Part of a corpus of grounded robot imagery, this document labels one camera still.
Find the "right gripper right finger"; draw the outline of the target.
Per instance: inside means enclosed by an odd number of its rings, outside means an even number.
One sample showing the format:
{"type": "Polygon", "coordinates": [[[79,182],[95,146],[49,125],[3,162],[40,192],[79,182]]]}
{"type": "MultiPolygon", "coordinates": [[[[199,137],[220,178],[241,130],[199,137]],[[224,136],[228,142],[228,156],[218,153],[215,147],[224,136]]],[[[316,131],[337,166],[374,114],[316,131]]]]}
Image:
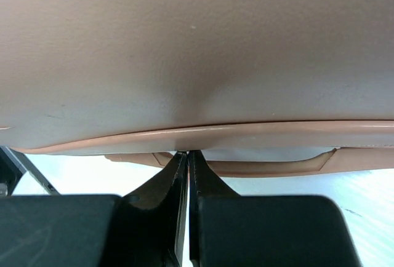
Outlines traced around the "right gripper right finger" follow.
{"type": "Polygon", "coordinates": [[[241,196],[188,155],[194,266],[359,266],[343,215],[324,196],[241,196]]]}

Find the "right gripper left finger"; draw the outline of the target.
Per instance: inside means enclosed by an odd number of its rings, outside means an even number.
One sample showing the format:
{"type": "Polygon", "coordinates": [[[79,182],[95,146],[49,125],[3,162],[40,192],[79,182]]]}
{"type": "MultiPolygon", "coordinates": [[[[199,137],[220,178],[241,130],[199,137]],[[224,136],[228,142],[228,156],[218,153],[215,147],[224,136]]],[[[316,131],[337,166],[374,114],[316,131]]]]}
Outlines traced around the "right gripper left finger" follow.
{"type": "Polygon", "coordinates": [[[1,199],[2,266],[181,266],[187,155],[125,196],[1,199]]]}

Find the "pink hard-shell suitcase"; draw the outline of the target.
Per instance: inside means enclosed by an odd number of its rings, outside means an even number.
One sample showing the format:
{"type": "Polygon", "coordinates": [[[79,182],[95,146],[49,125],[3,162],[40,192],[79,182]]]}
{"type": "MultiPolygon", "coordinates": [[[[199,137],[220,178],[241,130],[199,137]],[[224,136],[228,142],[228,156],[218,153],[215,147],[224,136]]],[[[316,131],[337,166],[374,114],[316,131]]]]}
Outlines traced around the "pink hard-shell suitcase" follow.
{"type": "Polygon", "coordinates": [[[393,0],[1,0],[1,144],[226,177],[393,167],[393,0]]]}

